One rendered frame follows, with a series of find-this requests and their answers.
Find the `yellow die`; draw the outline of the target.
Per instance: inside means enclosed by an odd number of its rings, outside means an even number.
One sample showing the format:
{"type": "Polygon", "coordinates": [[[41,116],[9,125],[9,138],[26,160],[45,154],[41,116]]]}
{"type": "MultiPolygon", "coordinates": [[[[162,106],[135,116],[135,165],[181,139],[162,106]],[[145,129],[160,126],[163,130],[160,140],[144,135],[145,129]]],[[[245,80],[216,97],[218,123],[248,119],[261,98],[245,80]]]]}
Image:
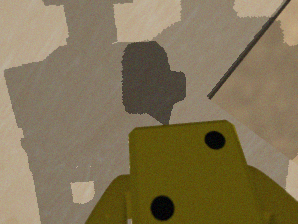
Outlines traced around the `yellow die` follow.
{"type": "Polygon", "coordinates": [[[128,137],[132,224],[267,224],[234,124],[135,127],[128,137]]]}

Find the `tan flat mat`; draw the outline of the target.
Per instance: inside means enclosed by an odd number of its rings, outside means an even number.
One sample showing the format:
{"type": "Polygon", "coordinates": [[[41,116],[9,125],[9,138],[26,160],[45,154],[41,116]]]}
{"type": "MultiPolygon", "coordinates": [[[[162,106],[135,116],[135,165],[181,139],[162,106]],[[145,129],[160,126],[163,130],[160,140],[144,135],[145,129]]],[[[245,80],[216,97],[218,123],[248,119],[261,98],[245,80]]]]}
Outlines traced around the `tan flat mat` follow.
{"type": "Polygon", "coordinates": [[[298,0],[287,0],[209,99],[298,165],[298,0]]]}

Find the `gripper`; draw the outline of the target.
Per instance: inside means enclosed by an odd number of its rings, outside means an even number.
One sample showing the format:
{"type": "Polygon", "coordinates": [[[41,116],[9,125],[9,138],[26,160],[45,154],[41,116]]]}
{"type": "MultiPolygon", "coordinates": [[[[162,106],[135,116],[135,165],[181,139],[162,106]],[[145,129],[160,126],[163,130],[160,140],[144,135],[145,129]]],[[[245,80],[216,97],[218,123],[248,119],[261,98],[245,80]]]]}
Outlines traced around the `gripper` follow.
{"type": "MultiPolygon", "coordinates": [[[[274,180],[248,165],[267,224],[298,224],[298,201],[274,180]]],[[[131,217],[130,174],[107,187],[85,224],[127,224],[131,217]]]]}

